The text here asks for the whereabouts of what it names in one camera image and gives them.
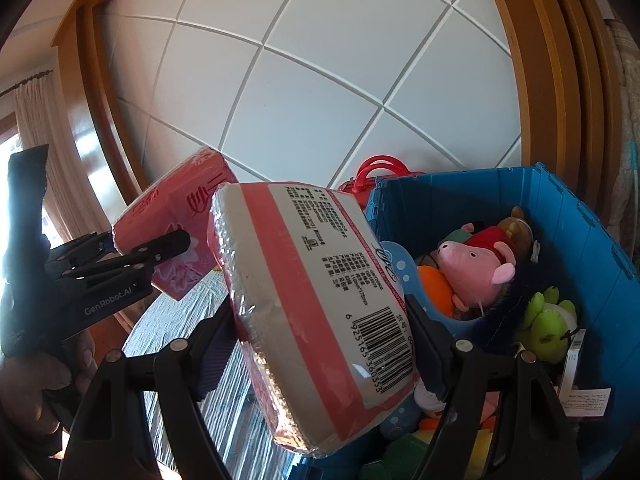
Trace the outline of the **person's left hand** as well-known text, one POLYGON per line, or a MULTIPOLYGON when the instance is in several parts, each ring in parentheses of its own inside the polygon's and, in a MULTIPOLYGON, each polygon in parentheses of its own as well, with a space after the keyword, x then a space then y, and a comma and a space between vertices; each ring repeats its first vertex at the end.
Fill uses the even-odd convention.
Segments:
POLYGON ((31 356, 1 359, 1 403, 8 411, 35 413, 42 405, 43 390, 74 385, 84 393, 96 372, 96 346, 88 330, 72 340, 76 370, 54 356, 36 352, 31 356))

